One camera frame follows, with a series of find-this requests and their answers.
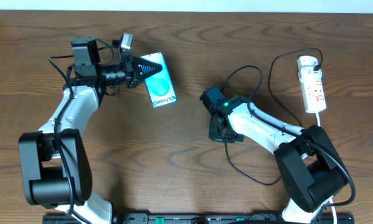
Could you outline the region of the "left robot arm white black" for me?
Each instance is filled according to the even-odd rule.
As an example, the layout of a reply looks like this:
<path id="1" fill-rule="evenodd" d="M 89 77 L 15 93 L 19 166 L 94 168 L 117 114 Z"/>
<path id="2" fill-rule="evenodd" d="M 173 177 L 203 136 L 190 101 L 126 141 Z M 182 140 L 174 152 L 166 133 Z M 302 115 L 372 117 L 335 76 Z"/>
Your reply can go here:
<path id="1" fill-rule="evenodd" d="M 100 41 L 94 36 L 72 40 L 74 63 L 59 72 L 65 81 L 62 101 L 48 122 L 18 141 L 26 200 L 59 211 L 43 216 L 43 223 L 123 223 L 122 214 L 93 189 L 82 135 L 107 88 L 135 88 L 163 66 L 132 56 L 133 35 L 128 33 L 103 43 L 119 61 L 101 63 Z"/>

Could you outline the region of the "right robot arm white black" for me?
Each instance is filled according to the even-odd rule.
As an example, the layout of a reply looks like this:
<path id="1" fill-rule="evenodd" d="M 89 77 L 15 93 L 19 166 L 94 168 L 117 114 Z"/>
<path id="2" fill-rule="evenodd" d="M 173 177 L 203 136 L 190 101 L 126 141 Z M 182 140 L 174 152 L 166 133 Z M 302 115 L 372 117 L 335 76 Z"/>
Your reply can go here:
<path id="1" fill-rule="evenodd" d="M 201 102 L 211 115 L 209 139 L 224 144 L 250 138 L 274 155 L 290 196 L 282 211 L 286 222 L 312 223 L 352 179 L 325 130 L 284 123 L 258 109 L 246 97 L 229 98 L 216 86 Z"/>

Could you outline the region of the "Galaxy S25 smartphone cyan screen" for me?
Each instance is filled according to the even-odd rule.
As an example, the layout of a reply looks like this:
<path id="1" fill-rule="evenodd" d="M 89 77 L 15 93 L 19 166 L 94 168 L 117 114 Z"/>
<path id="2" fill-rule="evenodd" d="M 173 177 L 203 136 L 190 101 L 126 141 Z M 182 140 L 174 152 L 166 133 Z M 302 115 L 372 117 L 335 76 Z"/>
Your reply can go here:
<path id="1" fill-rule="evenodd" d="M 159 73 L 145 80 L 153 108 L 175 103 L 177 101 L 177 96 L 166 66 L 164 55 L 161 52 L 156 52 L 143 55 L 141 58 L 158 63 L 163 68 Z"/>

